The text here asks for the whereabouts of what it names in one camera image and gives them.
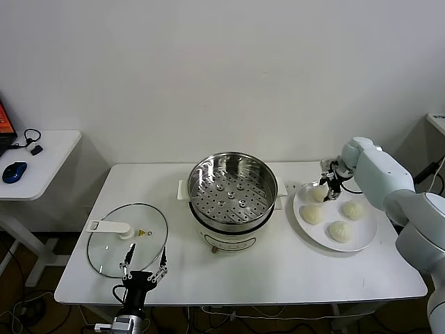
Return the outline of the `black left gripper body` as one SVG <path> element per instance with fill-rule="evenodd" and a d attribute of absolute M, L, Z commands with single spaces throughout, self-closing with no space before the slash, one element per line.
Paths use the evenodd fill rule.
<path fill-rule="evenodd" d="M 127 294 L 124 307 L 142 308 L 148 292 L 155 288 L 155 279 L 150 271 L 132 271 L 131 277 L 122 281 Z"/>

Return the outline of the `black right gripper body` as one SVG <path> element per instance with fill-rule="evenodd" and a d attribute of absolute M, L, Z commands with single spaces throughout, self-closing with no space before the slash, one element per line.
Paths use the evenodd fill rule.
<path fill-rule="evenodd" d="M 345 178 L 340 176 L 335 170 L 330 170 L 327 173 L 327 184 L 332 191 L 340 191 L 344 181 Z"/>

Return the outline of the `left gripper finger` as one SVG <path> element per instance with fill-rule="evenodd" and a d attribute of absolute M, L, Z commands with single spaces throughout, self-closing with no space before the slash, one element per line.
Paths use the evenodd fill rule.
<path fill-rule="evenodd" d="M 163 279 L 163 277 L 167 274 L 167 272 L 168 272 L 167 256 L 166 256 L 166 253 L 162 253 L 161 259 L 159 262 L 159 267 L 154 273 L 152 273 L 149 276 L 149 281 L 150 282 L 160 282 Z"/>
<path fill-rule="evenodd" d="M 129 250 L 127 251 L 126 255 L 124 256 L 124 259 L 121 263 L 119 263 L 119 268 L 122 273 L 122 279 L 127 280 L 131 277 L 129 266 L 131 264 L 131 260 L 134 256 L 134 251 L 136 249 L 136 244 L 131 243 L 129 246 Z"/>

